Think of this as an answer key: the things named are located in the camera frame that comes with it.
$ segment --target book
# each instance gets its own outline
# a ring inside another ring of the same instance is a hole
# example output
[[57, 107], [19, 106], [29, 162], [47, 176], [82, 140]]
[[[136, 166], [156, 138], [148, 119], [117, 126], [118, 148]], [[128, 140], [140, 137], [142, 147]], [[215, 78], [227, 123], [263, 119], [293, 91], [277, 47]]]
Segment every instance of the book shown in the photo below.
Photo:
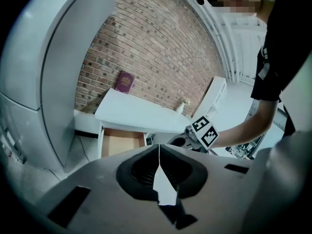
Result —
[[135, 77], [125, 71], [121, 71], [115, 86], [115, 90], [122, 93], [129, 93]]

